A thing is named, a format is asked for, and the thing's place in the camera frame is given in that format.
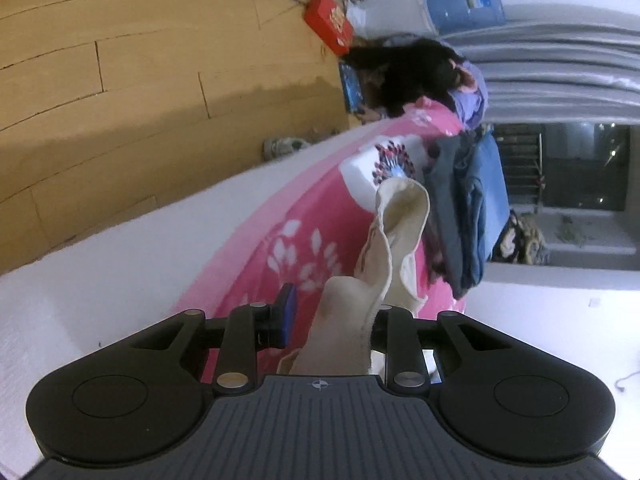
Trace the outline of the beige khaki trousers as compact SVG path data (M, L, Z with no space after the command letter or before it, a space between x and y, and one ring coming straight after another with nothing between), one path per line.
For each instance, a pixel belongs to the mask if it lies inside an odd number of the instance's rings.
M416 315L426 303L418 292L416 250L429 214L419 182L390 178L380 184L354 272L326 282L305 344L280 359L278 374L384 374L382 352L371 344L374 320L384 306Z

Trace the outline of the folded dark grey garment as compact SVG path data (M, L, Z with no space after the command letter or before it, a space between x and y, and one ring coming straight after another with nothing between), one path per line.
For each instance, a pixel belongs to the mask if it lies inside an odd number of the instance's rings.
M431 201L425 236L434 252L432 270L456 299L480 282L486 261L485 200L472 171L476 152L473 133L443 136L428 148L423 170Z

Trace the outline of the pink floral bed blanket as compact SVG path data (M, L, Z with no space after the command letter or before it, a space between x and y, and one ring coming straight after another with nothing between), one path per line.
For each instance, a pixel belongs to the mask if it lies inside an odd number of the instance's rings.
M431 144L461 129L453 112L428 99L410 104L397 119L360 128L355 142L269 196L210 259L179 307L223 317L242 304L271 301L284 284L293 284L297 314L291 342L262 352L258 360L260 374L277 373L280 359L305 344L326 282L354 272L380 184L390 178L419 182ZM429 258L421 238L416 270L426 303L420 311L451 309L450 288L427 278Z

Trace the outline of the folded blue jeans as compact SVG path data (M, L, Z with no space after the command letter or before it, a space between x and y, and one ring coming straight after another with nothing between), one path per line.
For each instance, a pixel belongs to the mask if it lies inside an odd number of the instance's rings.
M498 144L491 133L484 134L474 144L461 183L464 198L463 287L470 289L480 284L485 263L510 217Z

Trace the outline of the lilac cloth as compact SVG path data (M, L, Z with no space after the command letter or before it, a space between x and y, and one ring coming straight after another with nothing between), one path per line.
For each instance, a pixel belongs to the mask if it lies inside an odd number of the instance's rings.
M465 128L476 129L483 121L488 107L488 90L484 75L469 61L450 61L454 68L454 88L448 90L454 111Z

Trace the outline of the blue patterned book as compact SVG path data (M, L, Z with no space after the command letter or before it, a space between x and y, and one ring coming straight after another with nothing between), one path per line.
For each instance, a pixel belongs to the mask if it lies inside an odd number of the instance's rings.
M361 105L364 103L364 97L357 71L352 66L339 62L338 72L340 73L346 110L352 114L359 113Z

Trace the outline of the grey curtain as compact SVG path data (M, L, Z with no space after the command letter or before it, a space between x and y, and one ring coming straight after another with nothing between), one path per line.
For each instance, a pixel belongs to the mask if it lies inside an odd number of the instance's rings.
M501 26L444 40L482 72L495 124L639 123L639 17L594 6L509 6Z

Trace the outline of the red gift box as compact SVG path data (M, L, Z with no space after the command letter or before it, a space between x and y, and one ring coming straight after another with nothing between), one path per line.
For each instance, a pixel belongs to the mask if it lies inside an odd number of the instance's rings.
M303 19L336 56L349 52L354 29L336 0L308 0Z

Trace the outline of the white water dispenser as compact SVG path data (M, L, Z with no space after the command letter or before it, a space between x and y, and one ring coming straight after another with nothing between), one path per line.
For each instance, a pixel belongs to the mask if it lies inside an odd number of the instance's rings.
M363 39L383 39L397 35L438 35L425 0L360 0L359 24L352 22Z

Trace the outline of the blue water jug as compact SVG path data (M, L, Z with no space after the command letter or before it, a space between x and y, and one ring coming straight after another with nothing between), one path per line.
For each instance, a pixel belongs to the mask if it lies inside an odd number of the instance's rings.
M424 0L440 36L506 24L501 0Z

